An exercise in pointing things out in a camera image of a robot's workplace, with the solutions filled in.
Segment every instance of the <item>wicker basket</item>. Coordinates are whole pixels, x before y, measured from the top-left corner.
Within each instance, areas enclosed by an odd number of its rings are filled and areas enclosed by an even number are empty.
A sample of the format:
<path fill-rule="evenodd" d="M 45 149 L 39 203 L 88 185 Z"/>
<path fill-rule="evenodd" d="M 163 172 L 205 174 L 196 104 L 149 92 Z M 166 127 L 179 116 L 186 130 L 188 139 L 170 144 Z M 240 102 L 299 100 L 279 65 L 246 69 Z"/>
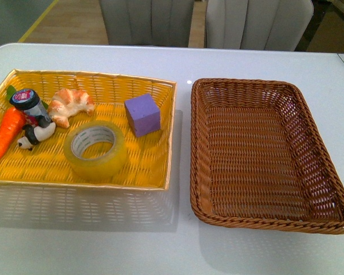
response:
<path fill-rule="evenodd" d="M 300 90 L 205 78 L 192 89 L 191 205 L 225 227 L 344 234 L 344 188 Z"/>
<path fill-rule="evenodd" d="M 176 83 L 146 77 L 91 72 L 54 72 L 13 70 L 0 85 L 0 123 L 10 106 L 6 89 L 34 89 L 40 98 L 51 101 L 61 88 L 83 89 L 93 98 L 96 109 L 92 117 L 79 113 L 71 117 L 70 128 L 58 128 L 48 140 L 32 151 L 16 147 L 14 142 L 0 160 L 0 184 L 69 186 L 89 188 L 127 188 L 166 190 L 169 186 L 172 157 L 172 130 Z M 150 93 L 160 108 L 161 130 L 136 138 L 128 125 L 124 101 Z M 109 120 L 119 126 L 125 136 L 129 160 L 123 169 L 103 182 L 88 182 L 73 173 L 62 153 L 67 133 L 93 120 Z M 94 154 L 104 144 L 93 146 Z"/>

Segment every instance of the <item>small jar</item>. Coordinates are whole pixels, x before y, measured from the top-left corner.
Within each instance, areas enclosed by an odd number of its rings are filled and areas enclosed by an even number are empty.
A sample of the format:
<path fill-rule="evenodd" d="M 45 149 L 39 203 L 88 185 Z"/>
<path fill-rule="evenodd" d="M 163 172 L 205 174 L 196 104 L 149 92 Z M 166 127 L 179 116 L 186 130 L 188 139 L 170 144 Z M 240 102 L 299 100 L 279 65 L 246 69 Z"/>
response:
<path fill-rule="evenodd" d="M 22 89 L 17 91 L 10 98 L 10 104 L 22 111 L 28 124 L 36 127 L 38 121 L 36 117 L 43 116 L 47 121 L 51 121 L 39 95 L 32 89 Z"/>

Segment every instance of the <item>roll of tape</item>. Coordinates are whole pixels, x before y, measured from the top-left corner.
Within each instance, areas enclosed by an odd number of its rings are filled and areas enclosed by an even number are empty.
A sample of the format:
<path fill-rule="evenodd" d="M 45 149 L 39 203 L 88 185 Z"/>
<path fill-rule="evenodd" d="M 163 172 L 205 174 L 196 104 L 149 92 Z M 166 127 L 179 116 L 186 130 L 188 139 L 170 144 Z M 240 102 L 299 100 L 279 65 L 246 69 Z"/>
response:
<path fill-rule="evenodd" d="M 113 145 L 97 158 L 84 158 L 84 151 L 98 142 Z M 122 131 L 109 121 L 91 121 L 70 132 L 65 139 L 64 154 L 74 172 L 87 180 L 110 178 L 124 166 L 128 158 Z"/>

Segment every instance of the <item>jar lid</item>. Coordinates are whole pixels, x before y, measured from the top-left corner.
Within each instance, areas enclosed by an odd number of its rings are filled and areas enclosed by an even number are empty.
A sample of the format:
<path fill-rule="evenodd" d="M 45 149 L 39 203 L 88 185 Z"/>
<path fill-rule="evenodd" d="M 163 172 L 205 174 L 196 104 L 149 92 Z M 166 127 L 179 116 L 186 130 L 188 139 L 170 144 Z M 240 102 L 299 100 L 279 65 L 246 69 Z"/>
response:
<path fill-rule="evenodd" d="M 16 109 L 24 111 L 35 107 L 39 102 L 39 96 L 32 89 L 22 89 L 13 94 L 9 102 Z"/>

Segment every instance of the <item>wooden floor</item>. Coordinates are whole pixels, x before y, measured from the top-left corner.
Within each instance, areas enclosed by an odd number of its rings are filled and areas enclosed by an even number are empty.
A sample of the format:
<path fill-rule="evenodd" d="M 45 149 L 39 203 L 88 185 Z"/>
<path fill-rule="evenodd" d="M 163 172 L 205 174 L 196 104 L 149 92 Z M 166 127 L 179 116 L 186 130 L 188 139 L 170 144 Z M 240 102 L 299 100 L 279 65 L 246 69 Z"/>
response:
<path fill-rule="evenodd" d="M 203 48 L 206 2 L 196 1 L 189 47 Z M 59 0 L 24 40 L 28 43 L 107 45 L 98 0 Z"/>

